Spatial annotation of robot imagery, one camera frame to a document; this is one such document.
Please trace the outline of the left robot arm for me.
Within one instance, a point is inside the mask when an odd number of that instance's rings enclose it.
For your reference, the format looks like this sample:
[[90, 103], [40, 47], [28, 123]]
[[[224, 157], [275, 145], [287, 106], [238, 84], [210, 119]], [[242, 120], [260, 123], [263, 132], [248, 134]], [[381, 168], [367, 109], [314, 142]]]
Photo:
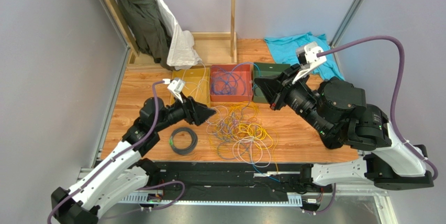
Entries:
[[160, 141], [160, 131], [180, 121], [199, 126], [215, 113], [183, 94], [167, 106], [161, 98], [148, 98], [106, 159], [68, 189], [59, 187], [51, 194], [52, 211], [47, 222], [98, 223], [124, 197], [156, 183], [160, 169], [145, 155]]

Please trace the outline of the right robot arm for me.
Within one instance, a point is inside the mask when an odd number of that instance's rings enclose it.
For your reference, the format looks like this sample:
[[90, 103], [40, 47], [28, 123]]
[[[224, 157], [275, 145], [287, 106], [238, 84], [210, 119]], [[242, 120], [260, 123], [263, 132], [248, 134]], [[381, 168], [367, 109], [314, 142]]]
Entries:
[[300, 184], [372, 182], [392, 191], [434, 186], [424, 163], [425, 146], [402, 143], [388, 116], [366, 102], [365, 90], [336, 77], [311, 89], [308, 76], [298, 78], [301, 71], [296, 64], [277, 76], [256, 77], [254, 82], [272, 110], [288, 106], [318, 132], [326, 148], [348, 145], [365, 156], [343, 163], [304, 164]]

